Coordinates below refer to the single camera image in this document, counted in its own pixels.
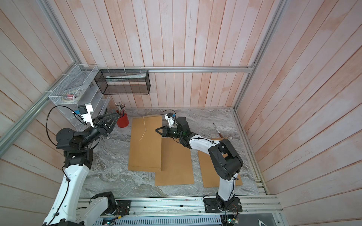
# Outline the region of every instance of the red pencil cup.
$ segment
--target red pencil cup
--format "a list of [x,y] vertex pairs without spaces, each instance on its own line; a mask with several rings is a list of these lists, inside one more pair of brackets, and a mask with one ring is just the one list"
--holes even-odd
[[119,128],[125,128],[129,123],[130,121],[128,121],[127,113],[117,120],[117,125]]

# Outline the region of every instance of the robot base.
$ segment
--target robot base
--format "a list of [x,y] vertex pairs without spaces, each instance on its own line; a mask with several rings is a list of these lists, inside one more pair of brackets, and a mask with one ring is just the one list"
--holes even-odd
[[234,198],[233,202],[227,206],[226,210],[221,210],[219,208],[219,201],[217,198],[206,198],[205,201],[205,212],[207,213],[223,213],[226,211],[226,213],[234,212],[236,214],[237,212],[241,213],[243,211],[240,199],[237,197]]
[[[131,206],[131,200],[116,200],[117,206],[116,206],[116,212],[114,215],[129,215],[130,213],[130,206]],[[106,211],[104,211],[101,216],[107,216]]]

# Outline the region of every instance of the black cable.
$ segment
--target black cable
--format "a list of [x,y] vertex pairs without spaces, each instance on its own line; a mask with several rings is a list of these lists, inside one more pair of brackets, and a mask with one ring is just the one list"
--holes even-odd
[[89,149],[94,149],[94,148],[96,148],[96,146],[99,144],[99,142],[101,141],[101,137],[98,137],[98,139],[97,140],[99,140],[98,142],[97,142],[97,144],[96,145],[94,145],[94,147],[92,147],[92,148],[89,148],[88,146],[87,146],[87,148],[89,148]]
[[200,140],[200,139],[202,139],[202,140],[208,140],[208,141],[210,141],[212,144],[216,144],[214,141],[211,141],[211,140],[209,140],[209,139],[202,138],[202,137],[192,138],[192,139],[190,139],[190,140]]
[[204,195],[204,196],[202,197],[202,201],[204,202],[204,204],[210,206],[210,204],[205,201],[205,197],[209,197],[210,199],[211,199],[211,197],[210,197],[209,195]]
[[227,216],[226,216],[226,207],[225,207],[225,225],[227,225],[226,218]]
[[180,123],[177,121],[176,117],[172,117],[172,116],[171,116],[171,118],[173,118],[173,119],[175,120],[176,124],[180,124]]
[[[165,115],[165,114],[160,114],[160,115]],[[169,115],[166,115],[167,117],[170,117]],[[176,119],[175,117],[171,116],[171,118]]]
[[175,138],[173,138],[173,140],[174,140],[176,143],[179,143],[179,144],[180,144],[180,142],[177,142],[177,140],[175,140]]
[[72,109],[70,109],[70,108],[67,107],[67,106],[56,105],[56,106],[54,106],[54,107],[52,107],[52,108],[50,109],[50,111],[49,111],[49,113],[48,113],[48,116],[46,117],[46,121],[45,121],[45,130],[46,130],[46,134],[47,134],[47,136],[48,136],[48,139],[50,140],[50,142],[51,142],[52,144],[54,144],[54,146],[56,146],[56,144],[50,139],[50,136],[49,136],[49,133],[48,133],[48,119],[49,119],[49,115],[50,115],[51,111],[52,111],[54,108],[56,108],[56,107],[65,107],[65,108],[68,108],[68,109],[71,110],[75,115],[81,117],[80,115],[78,115],[77,113],[75,113],[75,111],[73,111]]
[[68,183],[67,183],[66,194],[64,195],[64,198],[63,198],[62,202],[60,203],[58,209],[56,209],[56,212],[55,212],[55,214],[54,214],[53,219],[51,219],[51,221],[47,224],[47,226],[50,225],[50,223],[54,220],[54,218],[59,215],[59,212],[58,212],[58,211],[59,211],[59,209],[61,208],[61,206],[62,206],[62,204],[63,204],[63,202],[64,202],[64,199],[66,198],[67,193],[68,193],[70,179],[69,179],[69,177],[66,175],[66,173],[64,172],[63,167],[62,167],[62,171],[63,171],[64,175],[66,176],[66,181],[68,182]]
[[164,110],[163,112],[161,112],[161,114],[164,113],[165,111],[173,111],[175,113],[175,115],[176,115],[176,112],[174,110],[172,110],[172,109]]
[[90,198],[90,200],[89,200],[89,204],[91,204],[91,200],[92,200],[92,199],[94,199],[94,197],[95,197],[95,196],[93,196],[92,198]]
[[232,193],[234,192],[234,189],[235,189],[235,182],[236,180],[235,179],[233,179],[233,187],[232,187],[232,191],[231,191],[231,193],[230,193],[230,195],[229,195],[229,198],[228,198],[228,200],[230,200],[230,198],[231,198],[231,195],[232,195]]

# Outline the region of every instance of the wire mesh basket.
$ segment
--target wire mesh basket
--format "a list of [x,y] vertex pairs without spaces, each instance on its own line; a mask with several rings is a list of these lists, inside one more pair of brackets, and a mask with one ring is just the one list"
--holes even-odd
[[[104,114],[109,101],[110,101],[110,95],[103,95],[101,92],[96,93],[92,101],[90,101],[93,107],[93,112],[91,112],[90,114],[91,117],[94,119],[96,116]],[[78,110],[78,106],[75,104],[57,104],[57,105],[67,106],[73,111]],[[89,123],[87,123],[87,125],[83,125],[80,122],[80,120],[78,120],[80,118],[78,116],[75,116],[71,110],[65,107],[60,107],[58,108],[58,110],[70,121],[70,123],[76,128],[77,131],[83,131],[88,126],[90,126]]]
[[105,69],[94,79],[103,94],[149,94],[147,70]]
[[78,104],[84,92],[97,75],[95,65],[87,65],[91,70],[82,70],[83,64],[77,64],[51,92],[49,98],[55,104]]

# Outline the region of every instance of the metal rail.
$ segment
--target metal rail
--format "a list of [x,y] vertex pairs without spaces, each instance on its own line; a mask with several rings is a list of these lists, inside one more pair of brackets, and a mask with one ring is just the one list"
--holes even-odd
[[98,67],[99,70],[117,69],[117,70],[148,70],[151,73],[162,73],[162,72],[246,72],[251,73],[253,71],[252,66],[245,67]]
[[249,86],[249,84],[251,82],[251,79],[253,78],[253,76],[254,76],[254,74],[256,72],[256,69],[259,67],[260,61],[263,58],[263,56],[265,54],[265,51],[266,51],[267,47],[270,44],[270,41],[271,41],[271,39],[272,39],[272,37],[273,37],[279,23],[280,23],[280,20],[283,17],[283,12],[287,8],[288,3],[289,3],[289,0],[281,0],[279,5],[278,5],[278,9],[277,9],[275,15],[273,16],[273,20],[272,20],[272,22],[270,24],[268,32],[267,32],[267,34],[266,34],[266,36],[265,36],[265,38],[263,40],[263,43],[262,43],[261,48],[260,48],[260,50],[258,52],[258,55],[256,56],[256,59],[255,59],[255,61],[253,63],[253,71],[250,74],[248,74],[248,77],[247,77],[247,79],[246,79],[246,81],[245,81],[245,83],[244,83],[244,85],[243,85],[243,87],[241,89],[241,92],[240,92],[240,94],[239,94],[239,96],[237,98],[236,105],[234,107],[235,110],[237,110],[239,108],[239,106],[240,106],[240,103],[241,103],[241,101],[242,101],[242,99],[243,99],[243,97],[245,95],[246,90],[248,89],[248,86]]
[[38,114],[48,105],[50,99],[50,91],[54,89],[60,81],[66,76],[74,65],[70,65],[63,76],[61,76],[51,87],[49,87],[39,99],[27,110],[22,117],[13,124],[5,133],[4,136],[0,139],[0,158],[5,154],[5,152],[13,145],[13,143],[19,138],[19,136],[26,130],[26,128],[33,122],[33,120],[38,116]]
[[257,163],[256,159],[255,159],[255,155],[253,152],[253,149],[250,145],[249,139],[247,137],[247,134],[244,130],[243,125],[241,124],[241,120],[239,118],[239,115],[237,114],[237,112],[233,113],[235,122],[236,122],[236,127],[241,135],[241,139],[243,140],[244,144],[245,144],[245,148],[247,151],[247,157],[249,162],[251,163],[251,169],[256,177],[256,180],[260,180],[260,182],[263,184],[263,189],[265,191],[266,194],[269,194],[269,189],[266,186],[266,181],[263,177],[263,174],[261,173],[261,170],[259,168],[259,164]]
[[52,25],[53,29],[55,30],[56,34],[60,38],[61,42],[63,42],[64,47],[67,49],[70,57],[74,61],[73,64],[78,63],[80,64],[81,61],[75,52],[71,42],[69,41],[67,35],[65,34],[64,30],[62,29],[62,26],[59,24],[58,19],[55,16],[54,11],[52,10],[51,6],[49,5],[49,2],[47,0],[37,0],[38,5],[44,12],[45,16],[48,18],[50,24]]
[[[240,214],[283,213],[276,195],[237,195],[236,197],[240,198],[243,208]],[[131,200],[129,217],[215,215],[215,213],[205,212],[202,198],[202,196],[143,197],[116,200]],[[87,206],[89,206],[89,199],[79,199],[77,208]]]

